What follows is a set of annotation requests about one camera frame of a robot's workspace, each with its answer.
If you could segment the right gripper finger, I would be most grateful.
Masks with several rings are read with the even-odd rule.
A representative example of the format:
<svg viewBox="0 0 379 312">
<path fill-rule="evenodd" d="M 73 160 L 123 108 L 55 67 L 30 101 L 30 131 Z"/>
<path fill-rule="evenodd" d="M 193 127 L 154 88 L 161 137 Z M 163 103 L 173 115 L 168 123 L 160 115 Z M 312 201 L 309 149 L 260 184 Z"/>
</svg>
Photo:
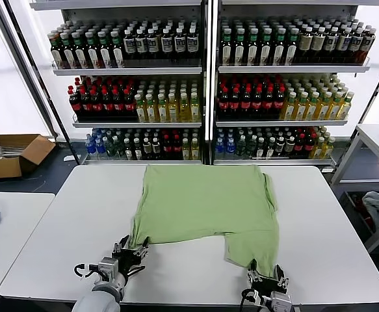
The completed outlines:
<svg viewBox="0 0 379 312">
<path fill-rule="evenodd" d="M 285 276 L 284 271 L 279 265 L 274 267 L 273 279 L 276 281 L 277 288 L 287 288 L 289 284 L 289 278 Z"/>
<path fill-rule="evenodd" d="M 247 277 L 251 286 L 257 286 L 258 283 L 261 283 L 263 281 L 260 273 L 257 271 L 257 261 L 255 259 L 252 259 L 248 265 Z"/>
</svg>

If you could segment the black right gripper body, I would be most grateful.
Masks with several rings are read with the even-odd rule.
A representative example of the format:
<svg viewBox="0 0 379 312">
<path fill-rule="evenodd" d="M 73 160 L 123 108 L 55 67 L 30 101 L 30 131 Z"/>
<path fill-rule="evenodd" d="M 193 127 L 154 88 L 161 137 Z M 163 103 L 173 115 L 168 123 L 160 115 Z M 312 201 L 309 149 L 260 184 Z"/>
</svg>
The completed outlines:
<svg viewBox="0 0 379 312">
<path fill-rule="evenodd" d="M 276 281 L 273 278 L 261 276 L 263 281 L 258 283 L 257 286 L 251 286 L 248 288 L 247 298 L 249 301 L 269 301 L 275 295 L 286 295 L 287 288 L 277 288 Z"/>
</svg>

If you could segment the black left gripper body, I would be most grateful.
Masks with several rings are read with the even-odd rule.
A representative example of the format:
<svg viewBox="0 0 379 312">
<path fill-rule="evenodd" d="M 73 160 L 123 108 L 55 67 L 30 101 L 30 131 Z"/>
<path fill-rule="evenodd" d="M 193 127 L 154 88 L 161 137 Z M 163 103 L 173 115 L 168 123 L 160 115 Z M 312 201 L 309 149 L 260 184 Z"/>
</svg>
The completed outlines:
<svg viewBox="0 0 379 312">
<path fill-rule="evenodd" d="M 117 259 L 118 271 L 124 277 L 131 277 L 132 275 L 135 275 L 136 273 L 145 269 L 145 266 L 142 264 L 143 259 L 140 259 L 133 254 L 135 250 L 130 249 L 130 251 L 131 255 L 128 258 Z"/>
</svg>

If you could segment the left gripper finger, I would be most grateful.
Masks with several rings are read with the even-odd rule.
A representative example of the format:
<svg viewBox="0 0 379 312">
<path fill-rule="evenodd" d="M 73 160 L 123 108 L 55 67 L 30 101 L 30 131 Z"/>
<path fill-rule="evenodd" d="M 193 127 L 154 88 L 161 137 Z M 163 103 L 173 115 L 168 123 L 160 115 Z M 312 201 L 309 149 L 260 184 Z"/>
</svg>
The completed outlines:
<svg viewBox="0 0 379 312">
<path fill-rule="evenodd" d="M 133 254 L 136 257 L 139 257 L 140 259 L 145 258 L 146 254 L 148 253 L 149 243 L 150 243 L 150 238 L 146 237 L 142 245 L 138 247 Z"/>
<path fill-rule="evenodd" d="M 112 258 L 126 259 L 131 255 L 131 251 L 128 248 L 129 235 L 124 236 L 119 242 L 114 243 L 112 251 Z"/>
</svg>

